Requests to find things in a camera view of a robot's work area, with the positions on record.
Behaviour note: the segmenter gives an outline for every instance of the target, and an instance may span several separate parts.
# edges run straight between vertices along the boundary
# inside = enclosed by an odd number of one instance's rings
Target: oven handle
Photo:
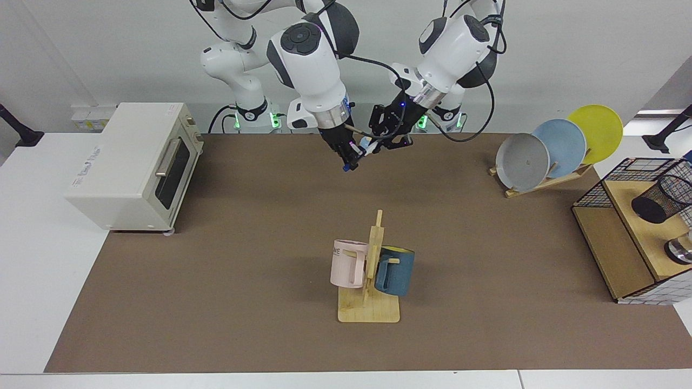
[[[181,142],[182,140],[180,138],[171,139],[171,141],[168,142],[168,147],[166,147],[166,153],[164,153],[163,158],[161,159],[161,163],[158,165],[158,168],[156,169],[157,177],[166,177],[168,173],[170,173],[171,167],[173,166],[173,161],[175,160],[175,157],[178,154],[178,149],[180,149]]]

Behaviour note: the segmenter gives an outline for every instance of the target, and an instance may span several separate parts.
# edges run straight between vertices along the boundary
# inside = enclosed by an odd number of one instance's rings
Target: oven door
[[[156,181],[149,200],[161,218],[170,223],[171,228],[197,157],[197,149],[188,133],[180,124],[177,125],[154,173]]]

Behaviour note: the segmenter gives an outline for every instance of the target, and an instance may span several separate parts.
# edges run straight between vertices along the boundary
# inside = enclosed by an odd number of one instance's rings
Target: oven window
[[[171,166],[171,170],[166,177],[161,177],[156,187],[156,198],[166,209],[171,209],[173,198],[185,173],[185,166],[188,165],[190,160],[190,149],[188,149],[182,138],[178,137],[178,139],[180,139],[181,144],[180,148],[178,148],[178,154],[176,154],[173,160],[173,166]]]

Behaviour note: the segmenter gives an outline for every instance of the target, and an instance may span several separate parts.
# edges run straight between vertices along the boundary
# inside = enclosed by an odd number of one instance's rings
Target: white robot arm
[[[478,20],[483,20],[491,15],[499,15],[500,18],[502,18],[504,16],[504,0],[500,0],[497,3],[487,0],[473,0],[465,6],[462,6],[458,13],[461,15],[473,15]],[[435,29],[434,24],[435,21],[431,22],[426,31],[421,35],[419,41],[421,53],[424,53],[424,49],[427,46],[426,42],[433,36]],[[495,28],[490,28],[488,30],[492,45],[489,45],[490,48],[486,48],[479,60],[478,67],[482,69],[483,74],[480,73],[478,68],[473,68],[464,77],[460,78],[451,92],[428,113],[429,116],[432,116],[433,120],[437,121],[437,123],[448,132],[453,131],[454,128],[457,127],[459,117],[462,115],[461,105],[464,99],[465,90],[483,85],[485,83],[483,75],[489,79],[495,73],[495,67],[498,63],[498,53],[501,52],[498,51],[500,29],[496,25],[493,26]]]
[[[332,0],[303,20],[274,35],[267,57],[282,84],[300,94],[289,105],[290,128],[317,127],[344,163],[355,170],[363,151],[353,139],[351,104],[341,82],[336,54],[356,49],[358,24],[346,7]]]
[[[242,21],[289,6],[306,16],[274,35],[266,55],[255,53],[256,32]],[[197,0],[197,8],[212,13],[211,24],[219,25],[217,34],[226,41],[205,50],[205,68],[236,91],[241,113],[262,113],[260,103],[266,99],[259,80],[245,71],[269,61],[281,83],[300,94],[290,104],[289,127],[317,127],[348,171],[381,147],[411,145],[408,134],[430,110],[441,123],[458,117],[464,90],[485,83],[494,72],[504,0],[464,0],[455,11],[458,15],[430,23],[419,41],[423,61],[415,68],[392,66],[398,73],[392,81],[401,92],[388,106],[375,106],[370,120],[373,137],[362,147],[353,139],[352,104],[337,65],[337,57],[351,55],[358,43],[358,24],[346,7],[336,0]]]

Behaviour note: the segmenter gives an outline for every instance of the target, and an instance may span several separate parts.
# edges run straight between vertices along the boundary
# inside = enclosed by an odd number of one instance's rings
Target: yellow plate
[[[605,105],[587,105],[572,112],[568,120],[581,128],[591,150],[584,163],[596,163],[608,158],[622,141],[622,120],[617,112]]]

